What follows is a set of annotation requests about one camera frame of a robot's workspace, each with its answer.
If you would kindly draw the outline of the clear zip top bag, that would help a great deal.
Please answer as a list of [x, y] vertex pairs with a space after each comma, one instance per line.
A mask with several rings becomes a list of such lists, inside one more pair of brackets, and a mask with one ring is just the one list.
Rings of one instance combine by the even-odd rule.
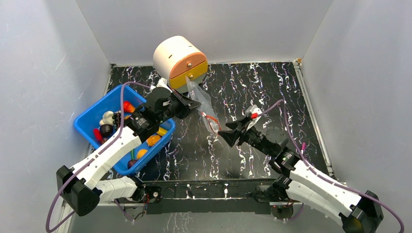
[[212, 107], [211, 97], [206, 93], [196, 82], [192, 82], [186, 77], [186, 84], [189, 91], [190, 98], [199, 102], [201, 105], [197, 107], [197, 111], [201, 116], [205, 127], [210, 133], [218, 134], [221, 130], [218, 117]]

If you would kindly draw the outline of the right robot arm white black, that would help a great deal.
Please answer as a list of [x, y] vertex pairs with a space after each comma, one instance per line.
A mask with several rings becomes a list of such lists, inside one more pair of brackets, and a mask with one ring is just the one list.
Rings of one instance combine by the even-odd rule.
[[340, 187], [339, 182], [305, 165], [300, 155], [289, 149], [284, 132], [273, 127], [260, 132], [245, 117], [228, 122], [228, 131], [219, 131], [229, 146], [247, 143], [270, 157], [269, 165], [280, 177], [273, 183], [274, 196], [280, 201], [297, 200], [337, 222], [346, 233], [374, 233], [383, 220], [381, 207], [369, 198]]

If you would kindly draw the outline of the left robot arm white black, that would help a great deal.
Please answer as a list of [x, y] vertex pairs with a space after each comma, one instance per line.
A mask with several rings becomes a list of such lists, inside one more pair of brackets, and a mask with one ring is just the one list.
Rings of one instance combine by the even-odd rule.
[[124, 176], [113, 181], [101, 178], [129, 151], [142, 145], [159, 126], [173, 118], [184, 119], [201, 103], [176, 90], [155, 87], [118, 130], [98, 149], [72, 167], [61, 166], [56, 172], [58, 195], [79, 216], [93, 211], [101, 201], [130, 198], [143, 200], [145, 189], [135, 179]]

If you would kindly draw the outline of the orange tangerine toy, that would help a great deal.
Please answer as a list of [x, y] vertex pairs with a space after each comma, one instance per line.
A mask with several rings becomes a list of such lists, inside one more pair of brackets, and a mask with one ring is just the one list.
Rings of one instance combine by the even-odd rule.
[[158, 134], [150, 136], [147, 140], [146, 143], [149, 147], [154, 146], [162, 137]]

